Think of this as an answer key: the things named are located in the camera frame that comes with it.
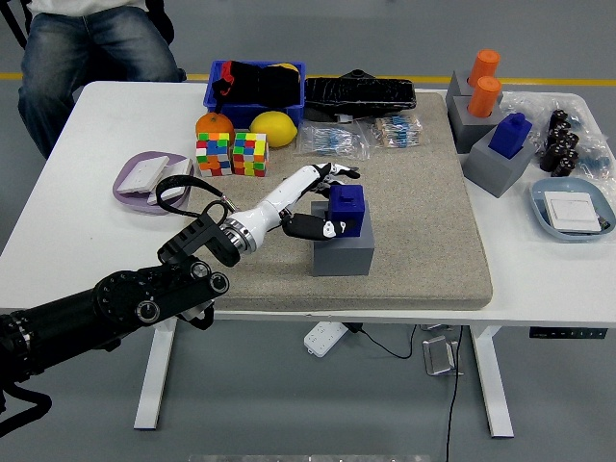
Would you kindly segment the white and black robot left hand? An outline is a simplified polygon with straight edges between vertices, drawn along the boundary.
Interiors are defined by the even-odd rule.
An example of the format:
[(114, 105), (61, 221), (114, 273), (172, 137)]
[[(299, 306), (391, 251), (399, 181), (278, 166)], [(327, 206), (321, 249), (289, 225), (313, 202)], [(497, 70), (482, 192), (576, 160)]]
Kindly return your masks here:
[(220, 228), (242, 254), (255, 252), (266, 234), (278, 227), (289, 237), (307, 241), (346, 237), (358, 227), (356, 219), (330, 220), (294, 211), (306, 193), (329, 197), (333, 187), (344, 184), (338, 179), (340, 175), (353, 180), (361, 177), (356, 167), (332, 163), (304, 166), (284, 179), (254, 208), (231, 214)]

